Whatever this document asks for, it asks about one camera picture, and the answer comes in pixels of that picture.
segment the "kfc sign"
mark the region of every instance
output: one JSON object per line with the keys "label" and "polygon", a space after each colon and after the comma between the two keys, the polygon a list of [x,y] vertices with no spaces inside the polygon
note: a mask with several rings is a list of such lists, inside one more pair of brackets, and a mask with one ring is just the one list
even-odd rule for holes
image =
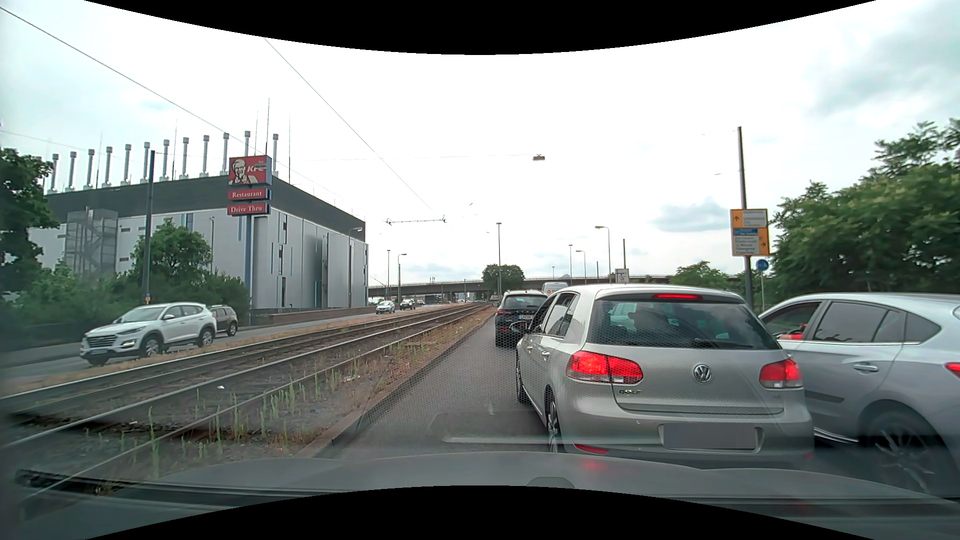
{"label": "kfc sign", "polygon": [[230,185],[270,185],[274,183],[272,160],[270,156],[247,156],[230,158],[228,184]]}
{"label": "kfc sign", "polygon": [[270,199],[270,189],[266,187],[231,189],[227,192],[227,198],[231,201],[260,201]]}
{"label": "kfc sign", "polygon": [[227,206],[228,215],[252,215],[260,213],[270,213],[270,203],[243,203]]}

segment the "brown suv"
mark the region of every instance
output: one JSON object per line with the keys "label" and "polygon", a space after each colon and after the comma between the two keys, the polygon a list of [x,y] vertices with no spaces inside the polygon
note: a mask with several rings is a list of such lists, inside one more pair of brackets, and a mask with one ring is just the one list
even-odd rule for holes
{"label": "brown suv", "polygon": [[230,306],[207,306],[217,319],[217,333],[225,332],[229,336],[237,334],[237,312]]}

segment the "building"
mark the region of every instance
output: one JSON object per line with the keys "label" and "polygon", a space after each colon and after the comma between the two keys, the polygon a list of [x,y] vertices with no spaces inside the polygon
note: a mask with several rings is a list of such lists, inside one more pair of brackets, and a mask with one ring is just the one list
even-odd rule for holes
{"label": "building", "polygon": [[[213,252],[211,270],[245,280],[247,216],[228,215],[227,170],[221,176],[207,176],[205,155],[204,148],[200,178],[180,175],[180,180],[166,180],[164,170],[154,182],[153,225],[158,228],[172,220],[202,234]],[[72,162],[70,169],[63,192],[56,190],[55,172],[47,193],[60,227],[30,230],[31,240],[43,248],[39,260],[52,268],[63,259],[81,275],[129,270],[133,246],[146,230],[149,185],[133,184],[129,178],[111,185],[107,174],[104,185],[93,187],[88,172],[87,186],[76,190]],[[252,218],[252,309],[365,306],[366,224],[282,181],[276,171],[269,188],[270,213]]]}

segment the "volkswagen logo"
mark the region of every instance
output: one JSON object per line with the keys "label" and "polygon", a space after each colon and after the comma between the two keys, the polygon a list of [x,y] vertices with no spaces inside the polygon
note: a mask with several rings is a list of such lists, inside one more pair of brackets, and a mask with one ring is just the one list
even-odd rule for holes
{"label": "volkswagen logo", "polygon": [[694,366],[693,379],[697,382],[710,382],[710,379],[713,379],[713,374],[710,372],[710,367],[706,364],[698,364]]}

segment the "license plate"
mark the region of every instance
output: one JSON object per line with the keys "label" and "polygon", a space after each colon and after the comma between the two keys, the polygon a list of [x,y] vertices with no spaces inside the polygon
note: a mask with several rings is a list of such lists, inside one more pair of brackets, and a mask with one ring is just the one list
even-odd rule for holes
{"label": "license plate", "polygon": [[756,429],[750,424],[664,424],[667,450],[755,450]]}

